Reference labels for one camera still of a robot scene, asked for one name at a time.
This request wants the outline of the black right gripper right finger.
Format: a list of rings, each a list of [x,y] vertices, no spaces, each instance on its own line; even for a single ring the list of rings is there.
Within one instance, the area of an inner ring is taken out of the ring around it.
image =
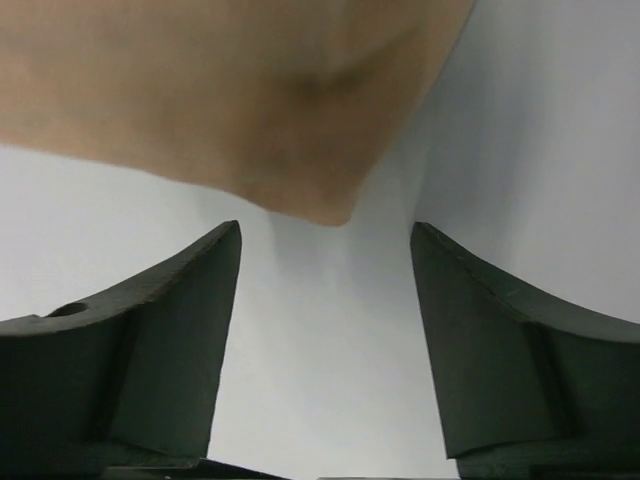
[[[464,479],[635,479],[639,328],[426,223],[411,254],[447,456]]]

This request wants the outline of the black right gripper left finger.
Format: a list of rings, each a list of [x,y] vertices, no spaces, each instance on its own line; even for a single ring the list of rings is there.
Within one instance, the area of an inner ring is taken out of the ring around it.
[[[237,222],[47,316],[1,325],[5,470],[188,468],[207,452]]]

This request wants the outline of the beige t shirt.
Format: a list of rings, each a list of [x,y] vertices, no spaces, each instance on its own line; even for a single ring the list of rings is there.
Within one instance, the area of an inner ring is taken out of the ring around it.
[[[346,223],[468,1],[5,1],[1,140]]]

